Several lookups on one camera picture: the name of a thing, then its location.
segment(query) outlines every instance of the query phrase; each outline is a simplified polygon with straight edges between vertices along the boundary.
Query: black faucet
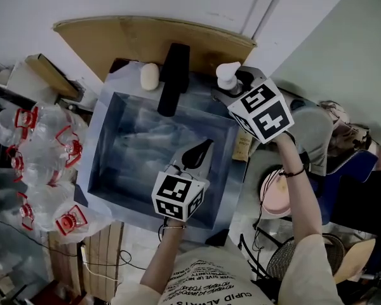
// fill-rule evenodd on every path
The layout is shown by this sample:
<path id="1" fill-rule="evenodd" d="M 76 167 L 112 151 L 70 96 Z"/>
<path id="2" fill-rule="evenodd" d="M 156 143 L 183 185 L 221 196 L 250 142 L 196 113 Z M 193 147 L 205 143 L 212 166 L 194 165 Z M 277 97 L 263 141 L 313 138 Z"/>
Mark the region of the black faucet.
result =
<path id="1" fill-rule="evenodd" d="M 189 85 L 190 51 L 188 45 L 171 44 L 159 77 L 165 83 L 157 109 L 162 116 L 174 116 L 180 94 L 186 93 Z"/>

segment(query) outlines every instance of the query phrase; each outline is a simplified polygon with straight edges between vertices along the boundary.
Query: person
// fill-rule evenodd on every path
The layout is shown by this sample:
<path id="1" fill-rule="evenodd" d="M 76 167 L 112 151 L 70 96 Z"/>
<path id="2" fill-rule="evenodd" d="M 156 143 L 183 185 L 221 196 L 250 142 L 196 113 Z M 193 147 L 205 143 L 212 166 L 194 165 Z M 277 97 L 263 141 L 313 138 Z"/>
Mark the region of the person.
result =
<path id="1" fill-rule="evenodd" d="M 294 142 L 274 139 L 287 176 L 296 249 L 279 290 L 280 305 L 341 305 L 322 237 L 321 212 Z M 182 222 L 168 221 L 161 244 L 140 284 L 124 281 L 111 305 L 267 305 L 241 252 L 200 247 L 177 256 Z"/>

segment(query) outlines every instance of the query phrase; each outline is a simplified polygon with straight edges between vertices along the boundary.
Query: person's left arm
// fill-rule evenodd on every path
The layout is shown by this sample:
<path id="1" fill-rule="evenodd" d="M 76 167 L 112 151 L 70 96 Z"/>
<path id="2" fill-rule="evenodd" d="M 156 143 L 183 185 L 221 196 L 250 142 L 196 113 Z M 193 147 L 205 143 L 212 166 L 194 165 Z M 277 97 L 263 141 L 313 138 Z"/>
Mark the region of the person's left arm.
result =
<path id="1" fill-rule="evenodd" d="M 168 226 L 183 226 L 184 224 L 184 222 L 173 219 L 168 221 Z M 161 244 L 159 244 L 157 252 L 142 276 L 141 285 L 145 285 L 160 294 L 164 292 L 166 284 L 171 278 L 183 235 L 184 229 L 165 229 Z"/>

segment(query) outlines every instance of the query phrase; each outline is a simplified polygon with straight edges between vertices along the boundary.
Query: white soap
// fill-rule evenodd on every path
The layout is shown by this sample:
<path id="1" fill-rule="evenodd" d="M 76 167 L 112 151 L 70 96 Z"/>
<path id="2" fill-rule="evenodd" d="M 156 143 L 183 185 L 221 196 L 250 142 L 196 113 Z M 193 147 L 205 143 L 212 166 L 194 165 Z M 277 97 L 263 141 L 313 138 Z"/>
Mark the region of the white soap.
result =
<path id="1" fill-rule="evenodd" d="M 141 87 L 144 90 L 154 90 L 159 84 L 159 67 L 156 64 L 146 64 L 141 69 Z"/>

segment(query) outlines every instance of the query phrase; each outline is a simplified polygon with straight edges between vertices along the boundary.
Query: white pump head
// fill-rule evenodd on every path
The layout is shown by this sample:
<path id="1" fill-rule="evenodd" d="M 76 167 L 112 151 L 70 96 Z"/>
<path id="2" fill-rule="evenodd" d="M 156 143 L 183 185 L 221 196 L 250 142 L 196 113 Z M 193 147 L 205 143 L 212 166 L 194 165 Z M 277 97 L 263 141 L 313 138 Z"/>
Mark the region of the white pump head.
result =
<path id="1" fill-rule="evenodd" d="M 220 64 L 216 68 L 217 85 L 224 90 L 232 90 L 237 85 L 236 71 L 241 67 L 240 62 Z"/>

